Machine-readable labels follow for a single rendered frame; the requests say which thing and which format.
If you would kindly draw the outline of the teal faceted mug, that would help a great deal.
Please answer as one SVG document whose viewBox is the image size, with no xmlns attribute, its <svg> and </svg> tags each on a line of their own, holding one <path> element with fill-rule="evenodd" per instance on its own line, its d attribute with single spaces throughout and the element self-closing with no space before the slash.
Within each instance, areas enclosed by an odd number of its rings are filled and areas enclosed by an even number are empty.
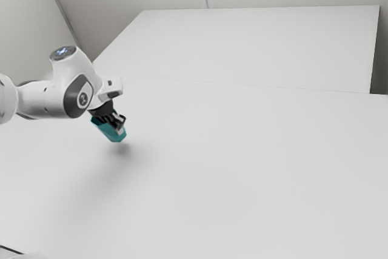
<svg viewBox="0 0 388 259">
<path fill-rule="evenodd" d="M 94 116 L 90 121 L 109 141 L 113 143 L 120 143 L 127 136 L 125 127 L 117 132 L 109 123 L 102 123 Z"/>
</svg>

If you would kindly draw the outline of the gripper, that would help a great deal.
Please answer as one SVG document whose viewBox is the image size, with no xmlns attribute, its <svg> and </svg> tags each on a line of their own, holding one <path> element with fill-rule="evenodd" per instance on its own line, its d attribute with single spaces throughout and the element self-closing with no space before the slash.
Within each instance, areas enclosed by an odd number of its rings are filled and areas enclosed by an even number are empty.
<svg viewBox="0 0 388 259">
<path fill-rule="evenodd" d="M 98 108 L 88 109 L 88 113 L 96 119 L 106 119 L 107 123 L 109 123 L 114 129 L 116 129 L 118 135 L 122 135 L 125 130 L 124 125 L 126 117 L 120 114 L 116 114 L 115 117 L 116 111 L 113 108 L 112 100 L 105 102 Z"/>
</svg>

